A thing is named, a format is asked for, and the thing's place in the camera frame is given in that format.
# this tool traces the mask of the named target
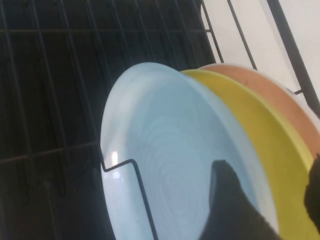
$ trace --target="white wall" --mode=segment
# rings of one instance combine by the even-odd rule
[[[231,2],[257,69],[293,92],[301,89],[267,1]],[[251,67],[227,0],[204,0],[204,3],[224,62]],[[280,4],[320,97],[320,1],[280,0]]]

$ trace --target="white surface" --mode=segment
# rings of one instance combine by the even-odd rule
[[[104,109],[100,142],[107,168],[137,161],[160,240],[200,236],[209,215],[211,164],[221,159],[278,230],[266,174],[244,130],[210,90],[171,68],[143,63],[120,76]],[[134,178],[129,166],[102,171],[117,240],[152,239]]]
[[[279,0],[320,96],[320,1]],[[295,92],[300,89],[267,0],[231,0],[257,69]],[[252,67],[227,0],[204,0],[226,63]]]

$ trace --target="dish rack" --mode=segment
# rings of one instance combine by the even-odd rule
[[[280,3],[267,2],[301,86],[296,94],[304,93],[320,116]],[[223,62],[204,2],[0,0],[0,15],[0,238],[115,239],[100,174],[101,163],[112,170],[104,166],[99,139],[108,93],[140,62],[177,70]],[[148,212],[138,165],[127,163],[135,167]]]

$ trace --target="concentric circle pattern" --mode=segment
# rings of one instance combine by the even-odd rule
[[[205,93],[202,86],[173,69],[154,63],[134,68],[124,73],[126,78],[120,77],[108,98],[101,128],[101,149],[106,167],[127,159],[136,160],[159,239],[195,240],[201,235],[209,215],[214,160],[225,159],[231,164],[248,199],[260,211],[257,197],[260,195],[249,171],[259,172],[262,166],[228,108],[213,93]],[[211,103],[221,112],[215,112]],[[245,149],[239,150],[230,135],[232,132],[242,139]],[[114,234],[117,240],[122,240],[126,237],[117,232],[125,227],[119,227],[123,224],[122,218],[132,216],[132,221],[138,222],[135,227],[141,227],[140,233],[147,232],[148,226],[142,218],[135,217],[145,211],[136,203],[139,189],[126,180],[128,176],[122,176],[128,172],[121,169],[118,172],[116,179],[103,178],[110,173],[102,172],[102,180],[110,220],[113,230],[116,229]],[[267,186],[262,189],[268,188],[263,171],[259,176],[262,185]],[[114,200],[117,189],[108,188],[115,184],[121,191],[125,189],[118,200]],[[264,201],[266,199],[272,199],[268,191]],[[122,216],[113,205],[126,206]],[[139,235],[139,239],[149,240],[146,235]]]

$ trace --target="rack tine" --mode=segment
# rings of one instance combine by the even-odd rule
[[[88,143],[84,143],[84,144],[80,144],[80,145],[69,146],[67,148],[67,151],[75,150],[75,149],[81,149],[81,148],[88,148],[88,147],[97,146],[97,145],[99,146],[99,143],[97,143],[96,141],[88,142]],[[41,152],[33,153],[33,154],[31,154],[31,157],[32,158],[43,157],[43,156],[54,154],[54,153],[62,153],[64,151],[65,151],[65,149],[60,147],[60,148],[55,148],[55,149],[51,149],[51,150],[47,150],[47,151],[41,151]],[[27,158],[28,158],[28,155],[21,155],[21,156],[15,156],[15,157],[11,157],[11,158],[1,159],[0,160],[0,166],[2,164],[11,163],[11,162],[15,162],[15,161],[20,161],[20,160],[24,160],[24,159],[27,159]]]
[[[95,126],[94,115],[91,110],[89,97],[88,97],[88,93],[86,90],[84,76],[83,76],[83,73],[81,70],[80,61],[79,61],[77,49],[75,46],[74,38],[73,38],[72,33],[70,31],[70,24],[69,24],[69,20],[67,17],[67,12],[65,9],[64,1],[59,0],[58,6],[59,6],[59,12],[61,14],[61,18],[65,24],[66,29],[67,29],[67,39],[68,39],[68,43],[70,46],[72,59],[74,61],[74,65],[75,65],[75,68],[76,68],[76,71],[77,71],[78,77],[79,77],[79,91],[81,92],[81,94],[80,94],[81,104],[82,104],[82,107],[84,108],[85,112],[88,113],[88,124],[90,124],[90,127],[92,128],[93,138],[95,141],[98,141],[98,133],[97,133],[97,129]]]
[[[118,9],[117,9],[115,0],[111,0],[111,4],[112,4],[113,10],[114,10],[115,20],[116,20],[116,22],[117,22],[117,24],[119,26],[119,29],[120,29],[120,33],[121,33],[121,36],[122,36],[122,39],[123,39],[125,50],[126,50],[126,52],[128,54],[129,62],[132,65],[133,64],[133,59],[132,59],[131,54],[130,54],[129,44],[128,44],[128,41],[127,41],[127,38],[126,38],[126,35],[125,35],[125,31],[124,31],[124,28],[122,26],[122,23],[121,23],[119,14],[118,14]]]
[[[251,65],[252,67],[257,70],[257,66],[256,66],[256,63],[254,61],[254,58],[252,57],[252,54],[251,54],[251,51],[250,51],[250,48],[248,46],[248,43],[247,43],[247,40],[245,38],[245,35],[244,35],[244,32],[242,31],[242,28],[240,26],[240,23],[239,23],[239,20],[238,20],[238,17],[237,17],[237,14],[235,12],[235,9],[234,9],[234,6],[232,5],[232,2],[231,0],[227,0],[228,4],[229,4],[229,8],[230,8],[230,11],[232,13],[232,16],[233,16],[233,19],[234,19],[234,22],[235,22],[235,25],[236,27],[238,28],[238,31],[239,31],[239,34],[240,34],[240,37],[242,39],[242,42],[243,42],[243,45],[244,45],[244,48],[246,50],[246,53],[250,59],[250,62],[251,62]]]
[[[177,53],[175,51],[174,44],[173,44],[173,42],[172,42],[172,40],[170,38],[169,31],[168,31],[165,19],[164,19],[163,13],[162,13],[160,5],[159,5],[159,0],[155,0],[155,4],[156,4],[156,8],[158,9],[158,12],[159,12],[159,15],[160,15],[160,19],[161,19],[161,23],[162,23],[165,35],[166,35],[166,37],[168,39],[168,42],[169,42],[169,45],[170,45],[170,48],[171,48],[171,51],[172,51],[172,54],[173,54],[173,59],[174,59],[175,65],[179,69],[180,68],[180,64],[179,64],[179,61],[178,61]]]
[[[12,44],[11,44],[12,41],[11,41],[10,31],[9,31],[9,27],[8,27],[8,23],[7,23],[5,6],[4,6],[3,0],[0,0],[0,11],[1,11],[1,15],[2,15],[3,26],[5,29],[5,39],[6,39],[8,53],[9,53],[9,59],[10,59],[10,63],[11,63],[11,70],[12,70],[12,75],[13,75],[13,85],[14,85],[14,88],[16,91],[18,108],[19,108],[21,121],[22,121],[24,140],[25,140],[25,144],[26,144],[28,168],[30,171],[31,182],[33,185],[35,185],[36,184],[36,169],[34,166],[34,160],[31,157],[32,149],[31,149],[30,136],[29,136],[29,132],[28,132],[27,117],[26,117],[26,112],[24,110],[24,103],[23,103],[21,88],[20,88],[20,84],[19,84],[18,70],[17,70],[14,52],[13,52],[13,48],[12,48]]]
[[[149,46],[149,49],[150,49],[152,58],[153,58],[154,61],[156,61],[156,56],[155,56],[154,50],[153,50],[153,48],[152,48],[149,35],[148,35],[148,33],[147,33],[146,26],[145,26],[145,22],[144,22],[144,20],[143,20],[143,17],[142,17],[142,14],[141,14],[141,11],[140,11],[138,2],[137,2],[137,0],[133,0],[133,1],[134,1],[136,10],[137,10],[137,12],[138,12],[138,15],[139,15],[139,20],[140,20],[140,22],[141,22],[141,26],[142,26],[142,30],[143,30],[145,39],[146,39],[146,41],[148,42],[148,46]]]
[[[216,35],[215,35],[215,33],[214,33],[214,29],[213,29],[213,27],[212,27],[212,24],[211,24],[211,21],[210,21],[210,17],[209,17],[209,14],[208,14],[208,11],[207,11],[207,8],[206,8],[206,5],[205,5],[204,0],[201,0],[201,5],[202,5],[202,7],[203,7],[203,12],[204,12],[206,21],[207,21],[207,23],[208,23],[208,25],[209,25],[209,31],[207,31],[207,33],[208,33],[208,32],[211,33],[211,36],[212,36],[213,42],[214,42],[214,46],[215,46],[215,49],[216,49],[216,51],[217,51],[217,53],[218,53],[220,62],[221,62],[221,63],[224,63],[224,58],[222,57],[221,50],[220,50],[220,47],[219,47],[219,45],[218,45],[218,41],[217,41]]]
[[[50,66],[49,66],[48,55],[47,55],[47,51],[46,51],[46,46],[45,46],[43,33],[41,31],[41,27],[40,27],[40,23],[39,23],[38,12],[37,12],[37,7],[36,7],[35,0],[31,0],[31,8],[32,8],[33,17],[34,17],[34,23],[36,25],[36,29],[37,29],[37,32],[38,32],[38,37],[39,37],[39,42],[40,42],[40,49],[41,49],[41,52],[42,52],[42,57],[43,57],[45,69],[46,69],[46,72],[47,72],[49,88],[51,89],[51,95],[52,95],[52,99],[53,99],[54,110],[55,110],[55,112],[57,114],[57,125],[58,125],[57,128],[59,129],[60,134],[61,134],[62,145],[63,145],[63,149],[65,151],[66,160],[68,162],[68,165],[71,166],[71,159],[70,159],[70,154],[69,154],[68,146],[67,146],[67,138],[66,138],[66,134],[65,134],[65,131],[64,131],[64,126],[63,126],[63,122],[62,122],[62,116],[61,116],[60,109],[59,109],[59,104],[58,104],[56,88],[55,88],[55,85],[54,85],[54,80],[53,80],[53,77],[52,77],[52,74],[51,74],[51,69],[50,69]]]
[[[198,61],[198,57],[197,57],[194,45],[192,44],[190,35],[188,33],[188,30],[187,30],[187,26],[186,26],[186,23],[185,23],[185,20],[184,20],[184,16],[183,16],[183,14],[181,12],[181,9],[179,7],[179,4],[178,4],[178,0],[174,0],[174,3],[175,3],[175,6],[176,6],[176,8],[178,10],[179,16],[180,16],[180,20],[181,20],[181,24],[182,24],[182,27],[183,27],[184,34],[185,34],[186,39],[189,42],[189,45],[191,47],[191,51],[192,51],[192,55],[193,55],[195,64],[196,64],[197,67],[200,67],[200,64],[199,64],[199,61]]]
[[[94,33],[95,33],[95,47],[98,51],[98,54],[100,56],[100,58],[102,58],[102,64],[104,65],[105,67],[105,71],[106,71],[106,74],[104,74],[103,78],[105,80],[105,84],[107,86],[107,88],[111,88],[112,87],[112,82],[111,82],[111,74],[110,74],[110,67],[109,67],[109,64],[108,64],[108,61],[107,61],[107,56],[106,56],[106,50],[105,50],[105,47],[102,43],[102,39],[101,39],[101,36],[100,36],[100,33],[99,33],[99,30],[98,30],[98,27],[97,27],[97,23],[96,23],[96,19],[94,17],[94,14],[93,14],[93,10],[92,10],[92,6],[91,6],[91,1],[90,0],[86,0],[86,9],[87,9],[87,14],[88,14],[88,17],[90,19],[90,24],[91,24],[91,28],[93,28],[94,30]]]

